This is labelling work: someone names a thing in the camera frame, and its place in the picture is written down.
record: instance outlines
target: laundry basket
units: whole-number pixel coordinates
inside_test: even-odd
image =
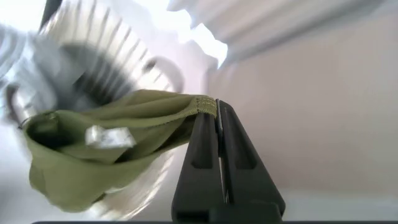
[[[157,68],[134,29],[95,1],[63,1],[40,34],[55,40],[86,68],[78,87],[98,106],[143,88],[182,91],[177,70],[168,74]],[[105,220],[128,220],[139,213],[158,191],[173,154],[162,154],[134,182],[108,192],[90,211]]]

